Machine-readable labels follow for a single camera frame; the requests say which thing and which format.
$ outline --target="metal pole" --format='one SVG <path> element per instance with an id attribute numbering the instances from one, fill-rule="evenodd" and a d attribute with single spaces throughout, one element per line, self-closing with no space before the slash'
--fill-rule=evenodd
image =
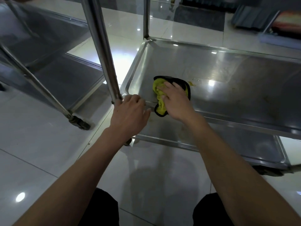
<path id="1" fill-rule="evenodd" d="M 0 53 L 15 68 L 17 68 L 26 80 L 35 87 L 44 97 L 47 98 L 62 114 L 69 120 L 73 119 L 73 115 L 65 109 L 64 106 L 50 93 L 49 90 L 30 72 L 4 45 L 0 43 Z"/>
<path id="2" fill-rule="evenodd" d="M 151 0 L 144 0 L 144 11 L 143 11 L 143 38 L 148 38 L 150 31 L 150 7 Z"/>
<path id="3" fill-rule="evenodd" d="M 82 0 L 82 7 L 89 25 L 94 45 L 100 60 L 104 77 L 106 78 L 112 103 L 116 99 L 122 99 L 113 64 L 110 44 L 99 0 Z"/>

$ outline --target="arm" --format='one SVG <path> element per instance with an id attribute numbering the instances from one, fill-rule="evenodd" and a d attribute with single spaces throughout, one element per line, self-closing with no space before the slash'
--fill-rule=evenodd
<path id="1" fill-rule="evenodd" d="M 196 113 L 183 89 L 160 88 L 168 114 L 194 135 L 209 177 L 235 225 L 301 225 L 292 207 Z"/>
<path id="2" fill-rule="evenodd" d="M 77 225 L 108 164 L 146 125 L 150 110 L 138 95 L 116 101 L 111 125 L 96 143 L 24 213 L 14 226 Z"/>

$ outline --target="forearm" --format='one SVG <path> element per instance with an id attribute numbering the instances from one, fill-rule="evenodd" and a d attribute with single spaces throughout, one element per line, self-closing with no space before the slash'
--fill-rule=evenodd
<path id="1" fill-rule="evenodd" d="M 77 225 L 103 172 L 126 142 L 110 128 L 14 225 Z"/>
<path id="2" fill-rule="evenodd" d="M 235 225 L 300 225 L 291 206 L 195 114 L 194 134 L 210 179 Z"/>

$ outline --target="cleaning cloth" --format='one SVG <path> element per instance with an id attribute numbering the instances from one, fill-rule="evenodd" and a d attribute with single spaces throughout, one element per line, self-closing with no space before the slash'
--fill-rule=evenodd
<path id="1" fill-rule="evenodd" d="M 190 86 L 184 80 L 179 79 L 179 78 L 169 77 L 169 76 L 156 76 L 153 79 L 154 79 L 153 91 L 156 93 L 157 99 L 158 99 L 158 104 L 155 106 L 155 113 L 159 117 L 164 117 L 168 114 L 168 112 L 166 111 L 166 107 L 164 105 L 164 102 L 161 98 L 161 96 L 165 95 L 165 94 L 163 93 L 163 91 L 157 89 L 158 86 L 166 87 L 164 85 L 164 82 L 169 82 L 171 84 L 172 83 L 177 83 L 180 87 L 183 88 L 183 90 L 186 92 L 186 95 L 187 95 L 188 99 L 190 100 Z"/>

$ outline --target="hand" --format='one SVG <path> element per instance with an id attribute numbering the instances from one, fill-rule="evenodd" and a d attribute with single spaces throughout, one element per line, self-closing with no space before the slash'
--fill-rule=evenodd
<path id="1" fill-rule="evenodd" d="M 185 91 L 177 83 L 170 84 L 164 82 L 166 87 L 158 87 L 167 96 L 162 95 L 168 114 L 179 121 L 184 122 L 186 118 L 195 114 L 195 111 L 185 93 Z"/>
<path id="2" fill-rule="evenodd" d="M 123 102 L 116 100 L 110 128 L 121 132 L 126 140 L 137 135 L 145 127 L 151 110 L 144 110 L 145 100 L 139 95 L 126 95 Z"/>

